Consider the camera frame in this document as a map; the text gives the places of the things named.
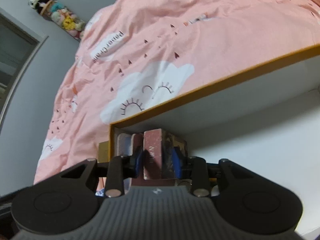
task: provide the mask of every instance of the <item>glass pane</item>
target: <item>glass pane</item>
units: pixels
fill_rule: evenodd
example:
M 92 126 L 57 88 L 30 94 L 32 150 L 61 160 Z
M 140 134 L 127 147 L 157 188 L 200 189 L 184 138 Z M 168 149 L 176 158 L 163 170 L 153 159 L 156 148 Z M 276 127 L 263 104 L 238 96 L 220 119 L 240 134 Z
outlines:
M 33 48 L 33 44 L 0 22 L 0 87 L 9 85 Z

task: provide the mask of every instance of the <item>bed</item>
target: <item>bed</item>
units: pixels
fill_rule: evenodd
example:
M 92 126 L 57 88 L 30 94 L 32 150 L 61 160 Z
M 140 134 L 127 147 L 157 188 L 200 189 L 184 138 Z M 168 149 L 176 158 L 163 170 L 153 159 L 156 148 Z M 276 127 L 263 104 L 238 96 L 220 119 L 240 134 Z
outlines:
M 35 183 L 97 157 L 109 124 L 320 43 L 320 0 L 117 0 L 89 21 Z

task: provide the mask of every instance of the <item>wall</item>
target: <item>wall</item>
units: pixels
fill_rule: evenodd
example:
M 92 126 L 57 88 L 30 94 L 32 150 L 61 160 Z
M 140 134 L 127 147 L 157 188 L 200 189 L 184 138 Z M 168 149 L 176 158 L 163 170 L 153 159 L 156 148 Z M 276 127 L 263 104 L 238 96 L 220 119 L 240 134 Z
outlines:
M 29 0 L 0 0 L 0 9 L 49 38 L 25 72 L 0 133 L 0 195 L 31 185 L 52 116 L 55 94 L 73 64 L 79 43 L 28 6 Z M 58 0 L 88 21 L 115 0 Z

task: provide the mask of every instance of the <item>storage box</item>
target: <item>storage box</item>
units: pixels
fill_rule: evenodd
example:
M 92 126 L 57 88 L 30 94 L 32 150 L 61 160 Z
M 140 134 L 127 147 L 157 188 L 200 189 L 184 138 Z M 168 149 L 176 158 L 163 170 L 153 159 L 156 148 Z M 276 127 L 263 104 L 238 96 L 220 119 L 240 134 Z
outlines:
M 122 131 L 165 129 L 189 155 L 228 158 L 295 192 L 307 237 L 320 226 L 319 55 L 319 45 L 296 51 L 112 123 L 109 157 Z

